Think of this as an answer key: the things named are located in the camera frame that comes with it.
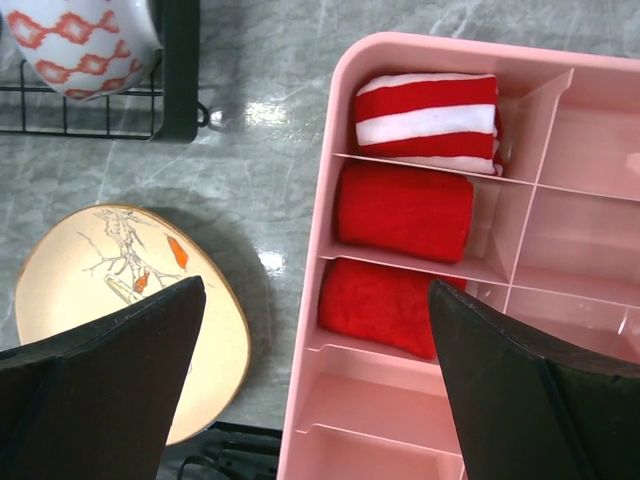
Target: storage compartment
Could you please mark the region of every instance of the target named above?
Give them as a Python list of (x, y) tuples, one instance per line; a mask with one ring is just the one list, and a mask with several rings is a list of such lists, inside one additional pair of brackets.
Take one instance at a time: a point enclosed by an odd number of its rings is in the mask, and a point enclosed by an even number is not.
[(318, 214), (324, 217), (318, 232), (319, 256), (326, 259), (352, 258), (479, 282), (508, 284), (515, 267), (533, 187), (497, 178), (465, 175), (474, 186), (471, 230), (465, 258), (457, 264), (446, 264), (377, 248), (345, 245), (336, 240), (334, 218), (339, 172), (350, 161), (354, 160), (333, 156), (328, 167), (327, 190), (322, 204), (316, 207)]
[(540, 181), (575, 191), (640, 199), (639, 131), (640, 110), (561, 108)]
[[(314, 262), (313, 271), (316, 279), (312, 285), (303, 293), (301, 315), (305, 318), (304, 345), (309, 351), (321, 351), (324, 347), (343, 348), (354, 352), (361, 352), (365, 355), (378, 357), (381, 363), (391, 363), (399, 365), (402, 369), (416, 368), (419, 365), (421, 371), (433, 371), (435, 364), (427, 362), (411, 353), (399, 348), (383, 345), (376, 342), (352, 338), (347, 335), (328, 331), (316, 323), (318, 315), (318, 304), (322, 289), (325, 270), (330, 266), (331, 261), (318, 259)], [(477, 297), (486, 304), (503, 312), (507, 298), (508, 287), (506, 285), (494, 285), (491, 283), (477, 282), (467, 279), (466, 292)], [(427, 308), (427, 294), (425, 291), (425, 308)]]
[(640, 204), (538, 188), (514, 283), (640, 306)]
[(578, 69), (563, 95), (541, 183), (640, 199), (637, 71)]
[(318, 425), (459, 453), (437, 366), (333, 346), (307, 355), (319, 361), (304, 372), (314, 380), (294, 422), (297, 432)]
[(279, 478), (304, 480), (460, 480), (459, 455), (314, 427), (291, 437)]
[[(354, 95), (386, 74), (498, 78), (502, 177), (475, 187), (458, 264), (346, 245), (335, 232)], [(566, 341), (640, 362), (640, 62), (406, 34), (352, 47), (331, 85), (280, 480), (466, 478), (437, 361), (317, 325), (325, 268), (351, 258), (464, 278), (467, 292)]]
[(502, 126), (500, 152), (506, 178), (535, 182), (539, 175), (556, 108), (571, 85), (573, 69), (552, 62), (499, 55), (473, 42), (435, 39), (425, 51), (424, 37), (401, 44), (361, 42), (343, 57), (332, 84), (325, 154), (359, 155), (353, 99), (371, 79), (401, 73), (494, 74), (498, 80)]
[(630, 307), (514, 288), (507, 314), (588, 350), (640, 362), (640, 317)]

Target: rolled sock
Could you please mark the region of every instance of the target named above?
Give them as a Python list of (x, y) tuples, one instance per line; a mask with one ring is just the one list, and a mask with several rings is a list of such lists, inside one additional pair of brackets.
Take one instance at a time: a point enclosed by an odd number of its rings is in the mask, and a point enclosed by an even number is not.
[(493, 75), (375, 78), (355, 98), (361, 153), (496, 175), (497, 100)]
[[(427, 293), (436, 278), (422, 272), (338, 259), (329, 267), (322, 287), (318, 324), (433, 360), (436, 350)], [(466, 287), (465, 280), (444, 280), (461, 290)]]
[(342, 242), (462, 260), (473, 206), (473, 185), (465, 177), (365, 161), (347, 166), (338, 188)]

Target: marble surface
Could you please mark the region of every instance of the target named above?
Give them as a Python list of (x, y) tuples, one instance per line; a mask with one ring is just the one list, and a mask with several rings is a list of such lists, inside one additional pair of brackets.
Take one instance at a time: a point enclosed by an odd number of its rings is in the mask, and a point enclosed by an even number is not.
[(87, 205), (141, 205), (211, 255), (250, 323), (251, 369), (221, 419), (281, 427), (331, 73), (388, 30), (640, 57), (635, 0), (202, 0), (214, 125), (191, 145), (0, 136), (0, 350), (18, 344), (14, 283), (38, 239)]

